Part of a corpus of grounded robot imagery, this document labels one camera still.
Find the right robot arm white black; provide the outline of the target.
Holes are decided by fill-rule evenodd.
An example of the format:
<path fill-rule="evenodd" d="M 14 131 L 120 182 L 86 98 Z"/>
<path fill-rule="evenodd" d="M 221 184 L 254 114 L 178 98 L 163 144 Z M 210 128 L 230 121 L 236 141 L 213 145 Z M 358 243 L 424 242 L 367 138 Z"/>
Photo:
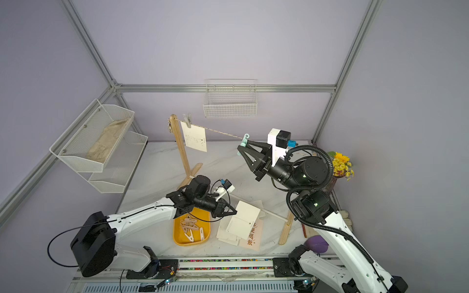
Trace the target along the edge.
<path fill-rule="evenodd" d="M 272 145 L 248 141 L 238 151 L 260 181 L 265 175 L 286 187 L 286 204 L 294 219 L 311 227 L 328 243 L 342 266 L 322 259 L 305 245 L 289 254 L 293 272 L 306 273 L 338 293 L 404 293 L 409 286 L 393 276 L 361 245 L 324 188 L 333 177 L 332 158 L 322 149 L 300 145 L 274 159 Z"/>

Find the pink chinese text postcard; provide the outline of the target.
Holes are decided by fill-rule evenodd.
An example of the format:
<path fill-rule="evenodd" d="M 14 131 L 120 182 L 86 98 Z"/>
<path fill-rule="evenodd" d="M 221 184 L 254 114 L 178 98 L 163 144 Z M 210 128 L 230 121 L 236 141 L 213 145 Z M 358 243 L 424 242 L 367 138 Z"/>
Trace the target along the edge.
<path fill-rule="evenodd" d="M 257 219 L 247 239 L 241 239 L 239 241 L 238 246 L 245 248 L 245 249 L 259 251 L 260 245 L 261 245 L 262 233 L 263 233 L 263 226 L 264 226 L 264 221 L 262 219 Z"/>

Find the green clothespin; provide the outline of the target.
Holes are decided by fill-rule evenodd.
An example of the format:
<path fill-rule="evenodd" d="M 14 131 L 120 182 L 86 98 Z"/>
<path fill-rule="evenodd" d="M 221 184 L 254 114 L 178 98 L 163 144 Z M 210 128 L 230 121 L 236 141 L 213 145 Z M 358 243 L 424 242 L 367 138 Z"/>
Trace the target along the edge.
<path fill-rule="evenodd" d="M 250 135 L 248 133 L 244 134 L 241 143 L 239 144 L 240 147 L 246 147 L 248 140 L 249 140 Z"/>

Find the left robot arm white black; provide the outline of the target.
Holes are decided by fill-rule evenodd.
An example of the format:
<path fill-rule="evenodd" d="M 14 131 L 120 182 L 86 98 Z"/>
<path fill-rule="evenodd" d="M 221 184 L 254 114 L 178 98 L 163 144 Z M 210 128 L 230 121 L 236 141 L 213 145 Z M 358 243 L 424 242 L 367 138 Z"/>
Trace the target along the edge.
<path fill-rule="evenodd" d="M 155 278 L 162 265 L 151 247 L 125 246 L 122 241 L 133 234 L 159 224 L 190 214 L 194 208 L 208 211 L 211 217 L 234 216 L 237 211 L 230 199 L 234 185 L 222 179 L 216 192 L 211 190 L 208 177 L 198 175 L 189 184 L 167 194 L 162 199 L 120 214 L 93 213 L 85 224 L 77 227 L 70 248 L 83 277 L 93 277 L 107 269 L 121 269 Z"/>

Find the grey clothespin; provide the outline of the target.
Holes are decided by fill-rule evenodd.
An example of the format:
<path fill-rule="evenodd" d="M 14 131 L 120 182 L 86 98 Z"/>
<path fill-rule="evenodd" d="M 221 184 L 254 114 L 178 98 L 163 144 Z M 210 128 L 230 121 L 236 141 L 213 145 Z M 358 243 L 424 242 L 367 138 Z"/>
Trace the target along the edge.
<path fill-rule="evenodd" d="M 191 115 L 191 113 L 184 114 L 183 119 L 184 119 L 184 123 L 186 124 L 186 127 L 191 128 L 192 127 L 192 115 Z"/>

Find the white clothespin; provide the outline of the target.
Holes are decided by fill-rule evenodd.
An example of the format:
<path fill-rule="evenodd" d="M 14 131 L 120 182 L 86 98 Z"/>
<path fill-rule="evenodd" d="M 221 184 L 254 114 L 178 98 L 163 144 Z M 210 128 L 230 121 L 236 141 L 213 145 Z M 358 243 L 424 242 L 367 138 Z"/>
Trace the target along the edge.
<path fill-rule="evenodd" d="M 195 242 L 192 230 L 184 232 L 184 235 L 188 239 L 189 242 Z"/>
<path fill-rule="evenodd" d="M 199 234 L 200 234 L 200 241 L 205 240 L 205 233 L 202 227 L 199 228 Z"/>

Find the pink clothespin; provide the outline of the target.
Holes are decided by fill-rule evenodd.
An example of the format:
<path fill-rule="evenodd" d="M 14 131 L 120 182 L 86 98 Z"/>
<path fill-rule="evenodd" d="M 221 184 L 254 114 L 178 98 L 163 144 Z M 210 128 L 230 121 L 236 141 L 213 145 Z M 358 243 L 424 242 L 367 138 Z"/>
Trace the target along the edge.
<path fill-rule="evenodd" d="M 199 231 L 200 227 L 198 226 L 197 223 L 198 223 L 197 219 L 186 217 L 180 221 L 180 227 L 184 233 L 188 233 L 189 230 Z"/>

